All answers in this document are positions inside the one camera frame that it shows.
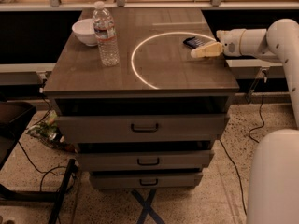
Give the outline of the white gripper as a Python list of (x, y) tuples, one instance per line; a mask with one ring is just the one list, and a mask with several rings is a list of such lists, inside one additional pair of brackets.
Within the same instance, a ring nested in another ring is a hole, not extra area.
[(219, 42), (211, 41), (191, 51), (193, 58), (217, 57), (224, 53), (226, 56), (239, 57), (241, 55), (241, 38), (245, 29), (218, 30), (216, 37)]

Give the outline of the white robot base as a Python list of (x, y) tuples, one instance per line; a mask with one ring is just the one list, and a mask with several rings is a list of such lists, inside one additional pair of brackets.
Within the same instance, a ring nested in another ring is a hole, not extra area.
[(299, 131), (279, 130), (256, 147), (247, 224), (299, 224)]

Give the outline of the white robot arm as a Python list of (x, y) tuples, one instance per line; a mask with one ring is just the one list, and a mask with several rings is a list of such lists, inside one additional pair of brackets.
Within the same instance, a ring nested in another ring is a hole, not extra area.
[(218, 30), (219, 41), (210, 41), (191, 51), (193, 58), (251, 56), (281, 63), (287, 81), (296, 125), (299, 126), (299, 24), (281, 19), (267, 29)]

